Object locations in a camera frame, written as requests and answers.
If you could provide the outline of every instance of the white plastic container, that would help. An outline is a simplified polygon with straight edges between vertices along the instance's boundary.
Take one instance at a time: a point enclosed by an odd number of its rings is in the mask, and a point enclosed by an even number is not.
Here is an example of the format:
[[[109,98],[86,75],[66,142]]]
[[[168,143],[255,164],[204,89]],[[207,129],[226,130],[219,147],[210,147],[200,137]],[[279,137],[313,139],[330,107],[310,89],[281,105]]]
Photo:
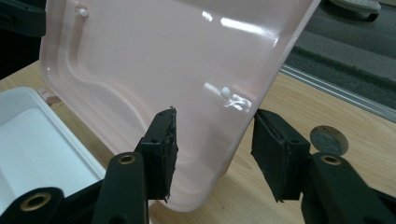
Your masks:
[[[48,1],[42,74],[115,154],[177,109],[176,211],[227,169],[319,0]]]
[[[0,215],[22,194],[57,187],[67,197],[103,179],[105,169],[36,91],[0,93]]]

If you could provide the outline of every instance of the white object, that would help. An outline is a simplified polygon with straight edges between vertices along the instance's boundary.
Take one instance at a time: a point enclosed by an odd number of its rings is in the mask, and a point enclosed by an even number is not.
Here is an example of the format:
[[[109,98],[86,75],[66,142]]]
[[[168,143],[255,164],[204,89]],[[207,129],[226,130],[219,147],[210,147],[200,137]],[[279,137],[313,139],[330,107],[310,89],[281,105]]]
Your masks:
[[[88,11],[85,8],[78,8],[77,13],[82,17],[88,17]]]
[[[48,1],[43,76],[115,154],[177,109],[176,211],[198,208],[319,0]],[[224,101],[221,89],[233,97]]]
[[[230,95],[231,95],[230,88],[224,87],[224,88],[221,90],[220,95],[221,95],[222,97],[226,98],[226,99],[230,98]]]
[[[0,215],[22,194],[56,187],[67,197],[105,169],[32,89],[0,93]]]
[[[339,7],[343,7],[352,11],[368,12],[378,14],[381,5],[372,0],[330,0]]]

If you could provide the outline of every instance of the floor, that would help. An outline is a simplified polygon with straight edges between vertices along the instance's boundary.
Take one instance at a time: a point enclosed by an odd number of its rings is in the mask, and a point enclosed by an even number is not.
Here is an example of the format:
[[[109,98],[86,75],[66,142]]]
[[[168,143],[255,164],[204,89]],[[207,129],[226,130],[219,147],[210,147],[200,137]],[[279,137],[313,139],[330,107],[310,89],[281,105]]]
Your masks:
[[[396,109],[396,7],[367,14],[321,3],[287,65]]]

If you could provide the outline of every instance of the glossy surface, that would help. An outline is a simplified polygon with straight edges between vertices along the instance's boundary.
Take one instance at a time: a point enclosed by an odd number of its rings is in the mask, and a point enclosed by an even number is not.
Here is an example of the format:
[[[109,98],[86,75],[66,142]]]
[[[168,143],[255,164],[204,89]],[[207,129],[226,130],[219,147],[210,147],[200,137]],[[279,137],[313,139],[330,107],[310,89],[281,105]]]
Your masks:
[[[227,169],[317,5],[49,1],[42,73],[116,154],[133,150],[154,115],[174,106],[179,153],[166,206],[191,211]]]

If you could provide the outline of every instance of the wooden table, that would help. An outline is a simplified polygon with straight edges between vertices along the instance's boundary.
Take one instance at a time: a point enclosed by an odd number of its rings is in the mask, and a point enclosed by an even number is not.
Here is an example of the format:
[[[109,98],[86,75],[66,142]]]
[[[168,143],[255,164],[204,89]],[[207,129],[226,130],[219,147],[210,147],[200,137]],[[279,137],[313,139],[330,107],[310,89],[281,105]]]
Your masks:
[[[40,76],[38,63],[0,81],[0,91],[18,86],[36,90],[47,87]],[[113,155],[102,142],[64,103],[51,108],[106,167]],[[307,140],[316,126],[329,125],[338,129],[349,143],[349,150],[343,157],[371,187],[396,197],[395,123],[283,74],[276,78],[262,102],[262,108],[281,115]],[[158,203],[151,213],[154,222],[304,223],[300,202],[275,202],[261,171],[250,156],[251,139],[252,124],[248,127],[227,174],[219,179],[201,208],[190,213],[177,213]]]

